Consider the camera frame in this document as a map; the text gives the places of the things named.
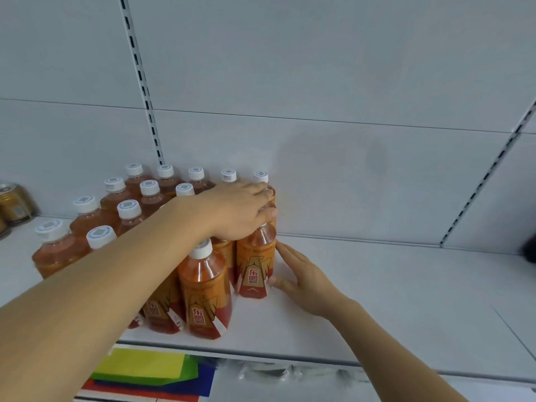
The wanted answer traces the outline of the yellow plastic sheet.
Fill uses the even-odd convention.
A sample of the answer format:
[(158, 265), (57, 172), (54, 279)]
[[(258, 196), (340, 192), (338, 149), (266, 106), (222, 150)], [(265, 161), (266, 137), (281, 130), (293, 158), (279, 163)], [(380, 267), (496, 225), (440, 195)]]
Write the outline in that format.
[(113, 348), (95, 368), (91, 378), (179, 378), (184, 360), (182, 353)]

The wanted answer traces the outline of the white metal shelf board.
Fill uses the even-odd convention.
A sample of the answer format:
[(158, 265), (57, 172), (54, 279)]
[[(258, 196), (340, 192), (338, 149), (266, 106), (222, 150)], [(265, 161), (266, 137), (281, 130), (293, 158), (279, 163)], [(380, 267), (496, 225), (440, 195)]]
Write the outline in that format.
[[(536, 268), (513, 255), (288, 233), (279, 238), (317, 264), (348, 297), (439, 374), (536, 385)], [(160, 348), (200, 356), (357, 368), (326, 320), (285, 294), (233, 299), (217, 340), (146, 326), (117, 348)]]

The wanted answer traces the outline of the person's left forearm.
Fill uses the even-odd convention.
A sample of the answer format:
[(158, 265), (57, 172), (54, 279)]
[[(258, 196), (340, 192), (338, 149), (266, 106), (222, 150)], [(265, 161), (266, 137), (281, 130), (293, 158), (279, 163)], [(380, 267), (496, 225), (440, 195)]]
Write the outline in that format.
[(0, 402), (72, 402), (149, 295), (211, 230), (200, 196), (0, 307)]

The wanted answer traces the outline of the group of amber drink bottles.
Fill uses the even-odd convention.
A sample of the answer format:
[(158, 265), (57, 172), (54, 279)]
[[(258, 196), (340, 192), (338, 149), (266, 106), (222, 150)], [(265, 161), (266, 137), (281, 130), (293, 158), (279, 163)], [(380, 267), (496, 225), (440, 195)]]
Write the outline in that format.
[[(257, 172), (254, 179), (256, 182), (269, 180), (263, 172)], [(186, 193), (187, 188), (189, 186), (186, 183), (178, 185), (176, 198), (161, 206), (149, 219), (159, 215), (168, 204), (176, 204), (183, 197), (197, 196)], [(126, 228), (120, 227), (117, 231), (108, 225), (97, 226), (88, 231), (81, 243), (91, 249), (89, 254), (149, 221), (142, 219), (140, 223), (137, 222), (142, 214), (139, 203), (135, 200), (121, 202), (117, 209), (121, 216), (126, 216), (125, 221), (133, 220), (135, 223)], [(210, 339), (221, 337), (227, 330), (232, 313), (233, 279), (229, 277), (224, 254), (219, 249), (213, 249), (212, 238), (218, 237), (202, 239), (195, 245), (149, 295), (140, 308), (144, 308), (147, 319), (169, 319), (174, 326), (174, 317), (183, 313), (183, 319), (192, 333)]]

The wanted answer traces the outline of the gold drink can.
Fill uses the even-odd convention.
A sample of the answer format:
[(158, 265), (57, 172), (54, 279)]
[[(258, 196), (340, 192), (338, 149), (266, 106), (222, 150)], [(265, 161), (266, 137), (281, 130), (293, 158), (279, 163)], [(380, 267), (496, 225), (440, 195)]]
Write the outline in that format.
[(0, 216), (9, 227), (24, 224), (37, 215), (28, 192), (16, 183), (0, 183)]

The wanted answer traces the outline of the green plastic sheet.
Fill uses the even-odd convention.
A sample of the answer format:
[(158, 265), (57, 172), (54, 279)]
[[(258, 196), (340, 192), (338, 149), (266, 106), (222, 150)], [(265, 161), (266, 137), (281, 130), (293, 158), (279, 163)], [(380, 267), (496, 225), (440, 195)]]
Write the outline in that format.
[(112, 378), (106, 378), (106, 379), (94, 379), (94, 380), (102, 380), (102, 381), (111, 381), (111, 382), (117, 382), (117, 383), (127, 383), (127, 384), (138, 384), (138, 385), (153, 385), (153, 386), (161, 386), (161, 385), (167, 385), (170, 383), (180, 382), (180, 381), (187, 381), (190, 379), (194, 379), (198, 377), (198, 363), (194, 358), (191, 358), (187, 355), (185, 355), (184, 365), (181, 372), (181, 375), (179, 378), (161, 378), (161, 379), (150, 379), (150, 378), (138, 378), (138, 377), (112, 377)]

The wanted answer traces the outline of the person's right hand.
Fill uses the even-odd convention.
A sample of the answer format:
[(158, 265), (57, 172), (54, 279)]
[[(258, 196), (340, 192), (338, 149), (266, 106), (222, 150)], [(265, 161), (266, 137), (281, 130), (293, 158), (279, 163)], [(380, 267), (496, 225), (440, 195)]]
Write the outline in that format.
[(352, 315), (363, 311), (359, 303), (338, 290), (323, 271), (298, 250), (280, 241), (276, 249), (295, 277), (292, 281), (295, 292), (283, 293), (302, 310), (330, 321), (344, 311)]

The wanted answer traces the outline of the clear plastic wrapped pack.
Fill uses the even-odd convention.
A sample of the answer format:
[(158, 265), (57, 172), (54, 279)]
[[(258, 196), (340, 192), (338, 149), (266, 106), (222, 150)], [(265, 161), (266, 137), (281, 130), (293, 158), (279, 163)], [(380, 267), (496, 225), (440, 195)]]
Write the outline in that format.
[(229, 369), (236, 373), (238, 379), (263, 384), (314, 381), (320, 378), (337, 379), (345, 385), (370, 383), (367, 374), (361, 369), (253, 362), (230, 358), (216, 358), (216, 366), (218, 369)]

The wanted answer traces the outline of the person's right forearm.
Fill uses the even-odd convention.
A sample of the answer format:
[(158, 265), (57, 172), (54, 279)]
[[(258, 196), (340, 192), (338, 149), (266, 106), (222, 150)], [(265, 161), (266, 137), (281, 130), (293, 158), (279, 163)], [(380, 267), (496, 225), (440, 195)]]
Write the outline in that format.
[(356, 301), (343, 297), (327, 319), (349, 345), (381, 402), (468, 402)]

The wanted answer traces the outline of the amber drink bottle red label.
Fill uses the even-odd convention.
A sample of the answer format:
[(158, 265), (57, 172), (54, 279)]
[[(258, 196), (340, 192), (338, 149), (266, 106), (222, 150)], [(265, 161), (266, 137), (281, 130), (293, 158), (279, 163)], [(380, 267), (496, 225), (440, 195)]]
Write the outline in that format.
[(277, 231), (265, 223), (252, 234), (237, 241), (238, 278), (236, 290), (241, 297), (262, 299), (268, 296), (273, 274)]

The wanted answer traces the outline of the red plastic sheet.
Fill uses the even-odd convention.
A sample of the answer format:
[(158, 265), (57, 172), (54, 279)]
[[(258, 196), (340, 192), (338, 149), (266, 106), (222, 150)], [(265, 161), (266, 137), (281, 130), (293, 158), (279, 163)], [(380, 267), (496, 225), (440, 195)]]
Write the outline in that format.
[(204, 396), (172, 394), (164, 391), (133, 390), (125, 386), (100, 385), (93, 380), (86, 381), (76, 396), (114, 402), (209, 402), (209, 398)]

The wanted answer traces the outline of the person's left hand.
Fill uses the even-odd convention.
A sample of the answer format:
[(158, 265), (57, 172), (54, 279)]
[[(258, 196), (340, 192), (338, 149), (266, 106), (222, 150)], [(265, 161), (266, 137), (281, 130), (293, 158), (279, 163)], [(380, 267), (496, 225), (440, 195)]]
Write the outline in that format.
[(256, 216), (257, 199), (248, 192), (247, 184), (225, 183), (195, 197), (193, 229), (196, 237), (234, 241), (260, 227)]

